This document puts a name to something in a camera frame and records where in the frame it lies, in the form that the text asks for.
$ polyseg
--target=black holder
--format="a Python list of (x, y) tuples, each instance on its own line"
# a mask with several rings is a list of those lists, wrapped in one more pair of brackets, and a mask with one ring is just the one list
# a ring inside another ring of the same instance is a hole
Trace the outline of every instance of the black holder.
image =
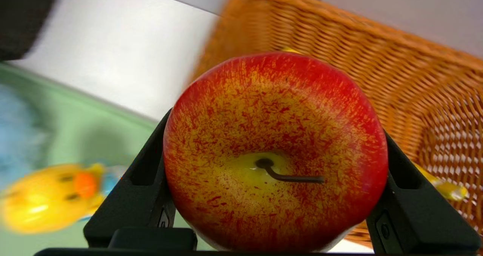
[[(169, 113), (84, 227), (89, 248), (50, 248), (36, 256), (240, 254), (195, 251), (197, 238), (193, 230), (172, 228), (175, 206), (162, 159), (163, 134)], [(388, 183), (367, 218), (374, 252), (475, 255), (481, 246), (478, 234), (421, 175), (388, 134), (386, 139)]]

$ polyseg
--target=woven basket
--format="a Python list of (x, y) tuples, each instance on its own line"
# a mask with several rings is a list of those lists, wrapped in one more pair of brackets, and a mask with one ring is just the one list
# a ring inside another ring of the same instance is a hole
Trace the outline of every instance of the woven basket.
[[(469, 190), (452, 205), (483, 234), (481, 60), (317, 0), (229, 0), (193, 79), (231, 57), (286, 47), (352, 77), (412, 161)], [(371, 246), (365, 223), (346, 238)]]

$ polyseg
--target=duck eye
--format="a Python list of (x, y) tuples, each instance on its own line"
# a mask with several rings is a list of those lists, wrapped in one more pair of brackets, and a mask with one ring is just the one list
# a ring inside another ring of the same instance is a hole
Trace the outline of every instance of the duck eye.
[(8, 197), (13, 197), (13, 196), (17, 196), (17, 195), (18, 195), (18, 192), (11, 192), (11, 193), (5, 194), (3, 196), (3, 198), (6, 199)]
[(68, 196), (65, 197), (65, 200), (67, 201), (73, 201), (79, 198), (78, 194), (69, 194)]
[(62, 176), (60, 178), (61, 182), (71, 182), (74, 178), (72, 176)]

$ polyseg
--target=apple stem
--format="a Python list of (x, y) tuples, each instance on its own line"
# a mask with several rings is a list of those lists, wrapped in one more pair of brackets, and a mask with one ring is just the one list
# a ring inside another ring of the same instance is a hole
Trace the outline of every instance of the apple stem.
[(310, 182), (315, 184), (323, 184), (324, 177), (317, 176), (317, 177), (307, 177), (307, 176), (290, 176), (290, 175), (281, 175), (275, 173), (271, 168), (273, 166), (273, 161), (267, 158), (262, 158), (255, 161), (255, 165), (259, 168), (265, 169), (266, 172), (274, 179), (280, 180), (282, 182)]

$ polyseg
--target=apple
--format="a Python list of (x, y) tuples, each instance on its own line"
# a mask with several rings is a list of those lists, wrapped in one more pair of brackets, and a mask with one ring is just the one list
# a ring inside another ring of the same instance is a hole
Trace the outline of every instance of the apple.
[(179, 214), (220, 250), (328, 250), (369, 215), (388, 176), (361, 89), (288, 52), (227, 60), (193, 82), (163, 157)]

